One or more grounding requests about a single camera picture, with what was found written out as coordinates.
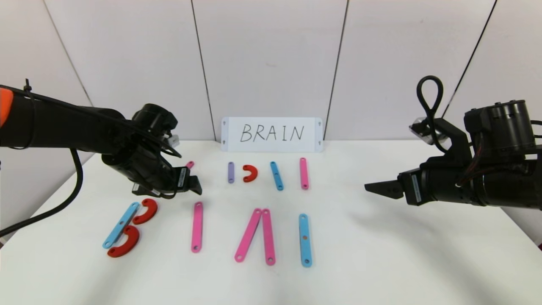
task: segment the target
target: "red arc piece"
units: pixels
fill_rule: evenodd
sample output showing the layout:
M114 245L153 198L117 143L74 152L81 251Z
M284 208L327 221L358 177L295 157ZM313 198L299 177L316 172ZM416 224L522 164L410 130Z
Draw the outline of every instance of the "red arc piece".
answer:
M256 177L258 177L258 170L252 165L248 165L248 164L243 165L243 170L250 172L250 175L243 178L244 182L253 181L254 179L256 179Z
M143 200L143 202L141 204L144 207L147 207L147 211L143 215L139 215L139 216L134 217L132 222L135 225L140 225L140 224L146 223L147 221L149 221L156 214L156 211L158 210L158 204L153 199L147 198L147 199Z
M137 228L134 226L126 226L123 232L124 234L128 235L128 240L118 247L112 247L111 249L109 249L109 251L107 251L107 255L111 257L121 257L124 254L130 252L130 250L135 247L139 240L139 231L137 230Z

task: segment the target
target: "white sign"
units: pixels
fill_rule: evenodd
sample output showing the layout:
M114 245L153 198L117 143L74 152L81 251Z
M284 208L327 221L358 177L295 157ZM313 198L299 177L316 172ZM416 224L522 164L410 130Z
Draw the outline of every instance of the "white sign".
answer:
M221 121L223 151L319 153L324 148L321 118L243 118Z

